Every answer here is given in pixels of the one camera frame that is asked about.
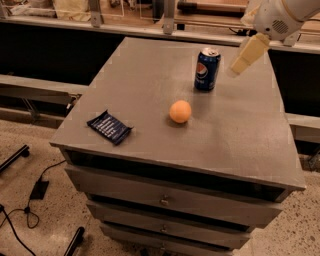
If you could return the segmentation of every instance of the blue can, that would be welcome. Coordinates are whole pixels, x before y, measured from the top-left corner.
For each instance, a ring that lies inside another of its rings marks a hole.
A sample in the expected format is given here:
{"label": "blue can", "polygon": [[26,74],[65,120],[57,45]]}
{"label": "blue can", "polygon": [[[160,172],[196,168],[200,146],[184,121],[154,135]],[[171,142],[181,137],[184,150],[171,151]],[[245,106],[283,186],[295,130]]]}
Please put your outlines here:
{"label": "blue can", "polygon": [[194,86],[201,91],[214,88],[220,65],[221,55],[216,49],[203,48],[198,55]]}

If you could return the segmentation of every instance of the orange ball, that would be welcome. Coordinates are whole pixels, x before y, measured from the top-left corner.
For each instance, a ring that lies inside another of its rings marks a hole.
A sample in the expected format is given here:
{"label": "orange ball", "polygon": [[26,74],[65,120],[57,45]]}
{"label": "orange ball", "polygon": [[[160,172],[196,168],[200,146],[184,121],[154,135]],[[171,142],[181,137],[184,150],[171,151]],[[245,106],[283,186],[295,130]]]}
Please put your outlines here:
{"label": "orange ball", "polygon": [[170,118],[176,123],[185,123],[191,116],[190,104],[184,100],[178,100],[172,104],[169,112]]}

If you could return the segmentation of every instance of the floor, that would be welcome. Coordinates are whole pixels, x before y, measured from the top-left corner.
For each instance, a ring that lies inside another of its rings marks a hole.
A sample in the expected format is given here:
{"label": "floor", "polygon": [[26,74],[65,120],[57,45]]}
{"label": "floor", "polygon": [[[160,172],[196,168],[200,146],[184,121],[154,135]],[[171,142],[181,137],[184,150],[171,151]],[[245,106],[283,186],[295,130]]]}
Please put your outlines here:
{"label": "floor", "polygon": [[[30,147],[29,157],[20,157],[0,174],[0,204],[7,213],[24,209],[42,171],[63,160],[59,150],[49,144],[59,125],[54,119],[41,118],[33,122],[28,114],[0,109],[0,163],[24,144]],[[49,181],[49,187],[44,199],[30,202],[31,211],[40,218],[35,228],[28,228],[27,215],[22,211],[10,215],[20,239],[36,255],[64,255],[76,230],[83,226],[84,241],[74,255],[140,255],[143,247],[114,241],[102,234],[99,221],[91,217],[85,206],[85,195],[75,190],[64,172],[64,165],[45,173],[44,180]],[[309,171],[304,162],[302,165],[307,189],[287,198],[284,211],[264,230],[253,231],[252,239],[241,250],[235,250],[235,256],[320,255],[320,173]],[[35,224],[35,217],[29,216],[29,224]],[[0,225],[3,219],[0,213]],[[148,252],[150,256],[163,254],[151,248]],[[0,227],[0,253],[31,255],[18,243],[8,222]]]}

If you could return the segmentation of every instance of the can lid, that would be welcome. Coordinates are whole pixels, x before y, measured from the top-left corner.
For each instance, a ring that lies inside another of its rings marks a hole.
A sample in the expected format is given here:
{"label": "can lid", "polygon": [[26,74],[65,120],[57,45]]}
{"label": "can lid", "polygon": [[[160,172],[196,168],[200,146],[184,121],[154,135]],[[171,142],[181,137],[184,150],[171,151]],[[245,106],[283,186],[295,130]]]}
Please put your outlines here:
{"label": "can lid", "polygon": [[215,57],[215,56],[219,55],[219,52],[218,52],[217,49],[213,49],[213,48],[210,48],[210,47],[203,48],[201,53],[203,55],[206,55],[206,56],[209,56],[209,57]]}

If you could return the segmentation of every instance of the power adapter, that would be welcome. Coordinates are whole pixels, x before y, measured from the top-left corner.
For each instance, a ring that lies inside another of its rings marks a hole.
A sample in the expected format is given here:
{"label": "power adapter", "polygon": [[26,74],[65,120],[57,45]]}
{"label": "power adapter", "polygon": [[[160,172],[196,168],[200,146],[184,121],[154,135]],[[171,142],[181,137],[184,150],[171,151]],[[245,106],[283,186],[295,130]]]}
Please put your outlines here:
{"label": "power adapter", "polygon": [[44,195],[47,192],[47,188],[49,185],[49,181],[41,181],[38,180],[33,187],[33,190],[30,195],[30,200],[42,200],[44,198]]}

